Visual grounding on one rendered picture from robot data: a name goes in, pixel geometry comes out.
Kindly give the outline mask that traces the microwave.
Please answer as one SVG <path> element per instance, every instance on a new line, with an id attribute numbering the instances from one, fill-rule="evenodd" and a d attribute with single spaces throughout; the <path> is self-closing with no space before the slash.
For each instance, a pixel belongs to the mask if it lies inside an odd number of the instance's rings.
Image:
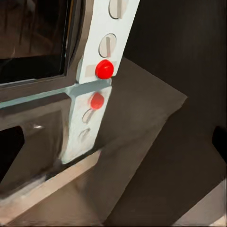
<path id="1" fill-rule="evenodd" d="M 0 103 L 115 76 L 140 0 L 0 0 Z"/>

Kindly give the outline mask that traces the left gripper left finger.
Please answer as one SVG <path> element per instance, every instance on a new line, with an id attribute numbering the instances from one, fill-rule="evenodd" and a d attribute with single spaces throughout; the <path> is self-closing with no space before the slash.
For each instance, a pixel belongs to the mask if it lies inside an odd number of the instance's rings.
<path id="1" fill-rule="evenodd" d="M 25 143 L 20 126 L 0 131 L 0 183 Z"/>

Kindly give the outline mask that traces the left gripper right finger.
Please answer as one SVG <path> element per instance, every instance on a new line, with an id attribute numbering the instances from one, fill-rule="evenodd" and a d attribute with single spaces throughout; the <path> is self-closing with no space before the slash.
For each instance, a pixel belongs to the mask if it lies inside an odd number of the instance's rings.
<path id="1" fill-rule="evenodd" d="M 216 126 L 213 132 L 212 143 L 227 164 L 227 128 Z"/>

